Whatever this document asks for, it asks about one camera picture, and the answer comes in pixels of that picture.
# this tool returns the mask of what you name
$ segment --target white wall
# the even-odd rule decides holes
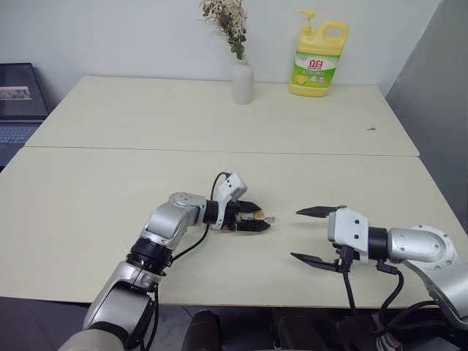
[[[244,0],[256,80],[286,82],[303,15],[343,20],[350,35],[335,83],[384,94],[440,0]],[[198,21],[198,0],[0,0],[0,61],[30,61],[52,106],[83,75],[227,80],[232,54]]]

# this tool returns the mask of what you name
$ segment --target floor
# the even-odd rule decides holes
[[[161,305],[159,327],[151,349],[180,351],[193,314],[204,308]],[[272,348],[269,308],[210,306],[209,309],[220,316],[225,351]],[[81,329],[86,311],[87,305],[0,298],[0,350],[57,350]],[[454,351],[457,348],[435,340],[412,350]]]

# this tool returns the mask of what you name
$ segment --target white table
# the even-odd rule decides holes
[[[98,77],[83,78],[27,146],[418,155],[376,86],[308,98],[255,83],[253,103],[236,105],[228,82]]]
[[[348,307],[341,275],[289,255],[336,257],[327,221],[295,214],[313,205],[347,204],[382,227],[432,224],[468,258],[464,231],[416,157],[24,148],[0,173],[0,295],[92,301],[152,211],[171,192],[208,195],[220,170],[238,172],[245,198],[276,222],[259,235],[211,232],[167,269],[164,303]],[[427,299],[422,281],[401,269],[394,306]],[[362,307],[380,306],[396,285],[360,263],[351,281]]]

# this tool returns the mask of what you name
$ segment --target dish soap bottle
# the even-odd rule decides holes
[[[346,42],[348,26],[343,22],[327,21],[318,30],[312,31],[310,20],[315,17],[315,11],[299,12],[307,16],[309,24],[303,26],[299,34],[290,92],[304,97],[323,97],[330,88]],[[338,29],[341,35],[328,35],[328,29]]]

